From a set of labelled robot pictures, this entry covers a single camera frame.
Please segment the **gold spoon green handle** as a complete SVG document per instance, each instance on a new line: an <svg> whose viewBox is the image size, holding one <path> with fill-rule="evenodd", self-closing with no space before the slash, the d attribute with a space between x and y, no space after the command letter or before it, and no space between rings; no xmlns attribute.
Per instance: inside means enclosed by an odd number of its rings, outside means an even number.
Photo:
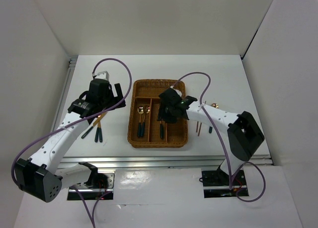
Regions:
<svg viewBox="0 0 318 228"><path fill-rule="evenodd" d="M142 128L141 120L142 120L143 113L144 113L144 107L143 106L139 106L138 107L139 123L138 123L138 132L137 132L137 137L138 138L141 137L141 128Z"/></svg>
<svg viewBox="0 0 318 228"><path fill-rule="evenodd" d="M148 105L148 106L146 107L146 110L145 110L145 116L144 116L144 120L143 120L142 127L141 127L141 137L143 137L144 134L145 134L146 118L147 118L147 115L149 114L150 110L151 110L151 108L150 108L150 106Z"/></svg>

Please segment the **gold knife green handle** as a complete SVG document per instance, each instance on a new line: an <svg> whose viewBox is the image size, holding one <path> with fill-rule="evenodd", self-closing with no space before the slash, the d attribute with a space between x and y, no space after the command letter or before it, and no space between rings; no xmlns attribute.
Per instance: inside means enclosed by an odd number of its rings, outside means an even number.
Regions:
<svg viewBox="0 0 318 228"><path fill-rule="evenodd" d="M160 138L163 140L164 139L164 133L165 133L165 127L164 127L164 122L160 121Z"/></svg>

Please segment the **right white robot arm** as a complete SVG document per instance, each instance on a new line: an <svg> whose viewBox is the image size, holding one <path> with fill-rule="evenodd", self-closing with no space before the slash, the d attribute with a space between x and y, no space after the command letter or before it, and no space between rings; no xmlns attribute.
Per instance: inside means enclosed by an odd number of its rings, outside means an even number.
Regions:
<svg viewBox="0 0 318 228"><path fill-rule="evenodd" d="M201 102L195 97L181 97L174 88L168 88L159 95L160 108L158 119L176 123L180 119L197 121L213 127L217 136L228 136L230 151L225 150L225 160L219 166L217 179L229 184L241 166L248 162L265 137L259 125L249 112L240 114L217 109Z"/></svg>

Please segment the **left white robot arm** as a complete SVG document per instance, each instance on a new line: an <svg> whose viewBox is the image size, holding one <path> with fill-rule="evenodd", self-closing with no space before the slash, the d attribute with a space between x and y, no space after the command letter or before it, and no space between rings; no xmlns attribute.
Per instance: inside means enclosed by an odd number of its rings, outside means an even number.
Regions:
<svg viewBox="0 0 318 228"><path fill-rule="evenodd" d="M14 163L19 189L49 203L62 189L78 183L87 188L96 186L103 177L96 166L88 162L62 170L58 170L58 166L79 135L100 113L125 105L120 84L111 85L106 79L93 79L89 89L71 103L58 132L51 135L30 158L20 158Z"/></svg>

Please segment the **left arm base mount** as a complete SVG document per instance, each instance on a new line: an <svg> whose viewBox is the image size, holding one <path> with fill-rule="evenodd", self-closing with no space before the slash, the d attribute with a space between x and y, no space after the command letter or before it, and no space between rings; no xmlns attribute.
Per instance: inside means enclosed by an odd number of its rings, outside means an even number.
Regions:
<svg viewBox="0 0 318 228"><path fill-rule="evenodd" d="M88 181L77 183L69 188L67 200L80 200L79 191L85 200L113 200L114 172L100 173L98 168L87 162L80 162L90 170Z"/></svg>

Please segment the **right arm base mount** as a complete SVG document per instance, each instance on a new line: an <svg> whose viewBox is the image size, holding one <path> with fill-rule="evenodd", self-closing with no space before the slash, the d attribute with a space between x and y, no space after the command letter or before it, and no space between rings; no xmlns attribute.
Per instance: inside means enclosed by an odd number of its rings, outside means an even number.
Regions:
<svg viewBox="0 0 318 228"><path fill-rule="evenodd" d="M233 181L233 188L229 188L226 174L218 170L202 171L199 181L203 184L204 198L235 197L237 191L243 197L249 196L245 173L240 170Z"/></svg>

